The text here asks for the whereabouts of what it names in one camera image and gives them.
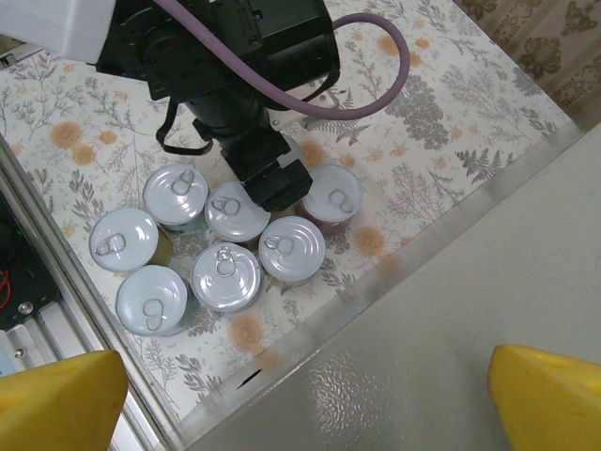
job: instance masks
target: white can lid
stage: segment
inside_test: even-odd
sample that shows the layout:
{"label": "white can lid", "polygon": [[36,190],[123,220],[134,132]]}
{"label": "white can lid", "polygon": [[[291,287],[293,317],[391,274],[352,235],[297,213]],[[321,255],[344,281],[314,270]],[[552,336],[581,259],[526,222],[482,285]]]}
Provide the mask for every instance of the white can lid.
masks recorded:
{"label": "white can lid", "polygon": [[191,164],[168,164],[154,172],[144,187],[144,203],[166,226],[186,224],[198,216],[208,196],[205,178]]}
{"label": "white can lid", "polygon": [[90,255],[101,268],[129,272],[152,258],[159,243],[159,228],[144,211],[113,210],[94,225],[87,243]]}
{"label": "white can lid", "polygon": [[266,271],[285,282],[312,277],[325,256],[326,242],[319,229],[298,216],[274,221],[259,242],[259,258]]}
{"label": "white can lid", "polygon": [[170,331],[181,321],[188,289],[175,271],[146,266],[123,281],[116,293],[116,316],[128,331],[141,336]]}
{"label": "white can lid", "polygon": [[192,288],[207,308],[237,312],[252,303],[261,289],[261,269],[251,251],[230,242],[218,242],[196,260]]}
{"label": "white can lid", "polygon": [[270,223],[271,213],[256,205],[240,182],[228,181],[208,198],[205,217],[219,238],[242,242],[258,237]]}
{"label": "white can lid", "polygon": [[359,211],[363,201],[361,183],[343,166],[324,164],[311,172],[313,184],[302,205],[313,217],[341,223]]}

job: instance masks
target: curtain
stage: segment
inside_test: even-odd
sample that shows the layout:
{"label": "curtain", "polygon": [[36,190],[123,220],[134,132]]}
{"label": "curtain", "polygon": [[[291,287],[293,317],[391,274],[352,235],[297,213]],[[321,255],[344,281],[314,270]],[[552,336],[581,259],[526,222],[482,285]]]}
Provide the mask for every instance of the curtain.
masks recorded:
{"label": "curtain", "polygon": [[571,117],[601,121],[601,0],[455,0]]}

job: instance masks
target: floral tablecloth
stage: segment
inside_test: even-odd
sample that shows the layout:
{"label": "floral tablecloth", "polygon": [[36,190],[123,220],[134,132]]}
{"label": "floral tablecloth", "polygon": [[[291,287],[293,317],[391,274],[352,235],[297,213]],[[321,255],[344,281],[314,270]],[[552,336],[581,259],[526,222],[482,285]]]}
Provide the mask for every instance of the floral tablecloth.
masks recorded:
{"label": "floral tablecloth", "polygon": [[[401,95],[363,120],[292,127],[306,163],[339,163],[362,181],[362,211],[328,238],[314,280],[289,291],[266,285],[235,315],[199,314],[169,338],[131,336],[183,417],[213,386],[353,284],[383,257],[407,245],[442,213],[569,119],[450,0],[330,0],[333,18],[382,14],[404,32],[411,73]],[[351,108],[375,99],[396,74],[391,39],[372,26],[337,33],[343,70],[335,95]],[[90,227],[108,210],[140,206],[147,176],[185,159],[161,152],[154,133],[165,101],[145,84],[108,77],[40,53],[0,71],[0,133],[38,187],[54,219],[113,308],[121,278],[87,252]],[[198,145],[182,108],[169,141]],[[194,161],[212,188],[233,178],[219,152]],[[186,277],[215,239],[175,236],[172,266]]]}

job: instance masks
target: red wire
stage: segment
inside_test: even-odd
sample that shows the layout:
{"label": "red wire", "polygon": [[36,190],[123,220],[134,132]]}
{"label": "red wire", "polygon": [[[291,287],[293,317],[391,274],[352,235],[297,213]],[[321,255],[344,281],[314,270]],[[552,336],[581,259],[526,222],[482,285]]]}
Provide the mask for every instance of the red wire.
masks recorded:
{"label": "red wire", "polygon": [[8,301],[10,300],[10,294],[12,293],[12,289],[10,288],[10,280],[8,280],[8,271],[0,271],[0,274],[4,275],[2,283],[0,284],[0,291],[4,290],[4,288],[8,289],[7,297],[5,298],[4,302],[0,304],[0,310],[2,310],[4,307],[7,306]]}

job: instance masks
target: pull tab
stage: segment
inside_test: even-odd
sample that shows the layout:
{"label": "pull tab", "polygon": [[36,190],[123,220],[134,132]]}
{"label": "pull tab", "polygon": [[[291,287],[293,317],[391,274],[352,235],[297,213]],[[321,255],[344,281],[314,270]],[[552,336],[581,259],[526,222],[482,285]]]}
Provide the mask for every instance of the pull tab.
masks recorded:
{"label": "pull tab", "polygon": [[186,195],[190,192],[194,182],[194,172],[191,169],[179,174],[179,177],[171,184],[171,191],[175,195]]}
{"label": "pull tab", "polygon": [[120,233],[114,233],[105,240],[102,240],[96,246],[94,252],[99,256],[108,256],[109,254],[116,254],[125,249],[127,243],[125,243],[125,237]]}
{"label": "pull tab", "polygon": [[277,252],[282,257],[289,256],[294,250],[294,242],[288,237],[268,237],[264,243],[268,249]]}
{"label": "pull tab", "polygon": [[232,257],[229,247],[222,247],[217,251],[217,264],[215,265],[215,269],[221,277],[229,277],[236,272],[236,262]]}
{"label": "pull tab", "polygon": [[162,324],[162,302],[149,299],[142,304],[142,313],[146,317],[146,328],[150,332],[158,331]]}
{"label": "pull tab", "polygon": [[240,211],[240,203],[232,197],[217,197],[210,203],[215,210],[227,216],[236,216]]}
{"label": "pull tab", "polygon": [[353,210],[355,210],[355,206],[343,191],[332,191],[328,196],[328,199],[332,205],[344,213],[352,213]]}

